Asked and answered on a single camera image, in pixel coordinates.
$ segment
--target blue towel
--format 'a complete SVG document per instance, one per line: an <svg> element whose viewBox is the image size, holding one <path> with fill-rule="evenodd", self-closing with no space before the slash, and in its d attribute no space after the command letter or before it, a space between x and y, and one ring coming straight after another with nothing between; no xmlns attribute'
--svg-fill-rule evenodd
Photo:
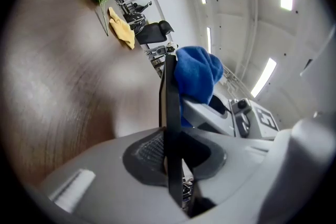
<svg viewBox="0 0 336 224"><path fill-rule="evenodd" d="M188 95L200 103L209 104L214 86L224 73L221 61L208 54L203 47L183 47L176 51L177 64L174 71L180 98ZM182 119L183 126L190 124Z"/></svg>

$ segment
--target flower stem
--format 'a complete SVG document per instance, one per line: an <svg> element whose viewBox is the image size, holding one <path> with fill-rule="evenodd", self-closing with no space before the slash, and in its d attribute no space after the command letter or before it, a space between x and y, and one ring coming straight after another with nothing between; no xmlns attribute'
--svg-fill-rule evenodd
<svg viewBox="0 0 336 224"><path fill-rule="evenodd" d="M101 8L101 11L103 13L103 17L104 17L104 22L105 22L105 27L106 27L106 34L107 36L109 36L109 27L106 23L106 18L105 18L105 2L102 2L100 3L100 8Z"/></svg>

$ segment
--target office room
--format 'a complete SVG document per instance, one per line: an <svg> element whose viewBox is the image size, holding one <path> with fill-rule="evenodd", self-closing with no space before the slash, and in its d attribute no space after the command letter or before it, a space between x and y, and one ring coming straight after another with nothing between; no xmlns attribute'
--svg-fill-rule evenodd
<svg viewBox="0 0 336 224"><path fill-rule="evenodd" d="M314 215L336 155L334 4L4 0L18 208L53 223Z"/></svg>

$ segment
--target wood grain surface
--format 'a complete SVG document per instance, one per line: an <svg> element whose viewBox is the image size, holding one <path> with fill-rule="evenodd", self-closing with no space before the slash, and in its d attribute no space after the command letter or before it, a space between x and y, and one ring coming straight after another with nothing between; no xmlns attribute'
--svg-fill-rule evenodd
<svg viewBox="0 0 336 224"><path fill-rule="evenodd" d="M158 75L139 44L106 35L92 0L18 0L2 47L1 138L24 182L159 124Z"/></svg>

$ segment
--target white wall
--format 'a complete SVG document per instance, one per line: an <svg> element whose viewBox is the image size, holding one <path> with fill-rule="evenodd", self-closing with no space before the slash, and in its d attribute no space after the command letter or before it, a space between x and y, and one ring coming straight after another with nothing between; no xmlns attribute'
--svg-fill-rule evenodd
<svg viewBox="0 0 336 224"><path fill-rule="evenodd" d="M163 20L164 17L161 14L160 8L155 3L155 0L136 0L133 2L138 3L139 5L146 5L148 2L152 2L152 5L145 9L142 14L146 17L147 21L151 23L158 23L159 21ZM166 45L169 41L171 41L171 35L167 36L167 41L161 43L152 43L149 44L150 48L157 47L159 45Z"/></svg>
<svg viewBox="0 0 336 224"><path fill-rule="evenodd" d="M219 27L220 17L219 3L217 0L206 0L206 4L202 4L201 0L193 0L196 10L196 18L198 22L198 31L200 35L200 45L208 50L206 28L211 29L212 53L215 54L221 43L221 34L216 28Z"/></svg>
<svg viewBox="0 0 336 224"><path fill-rule="evenodd" d="M227 87L222 85L220 82L215 84L214 94L217 95L221 100L234 98L234 96L229 93Z"/></svg>
<svg viewBox="0 0 336 224"><path fill-rule="evenodd" d="M158 0L165 20L170 23L174 32L174 42L179 46L199 45L197 17L193 0Z"/></svg>

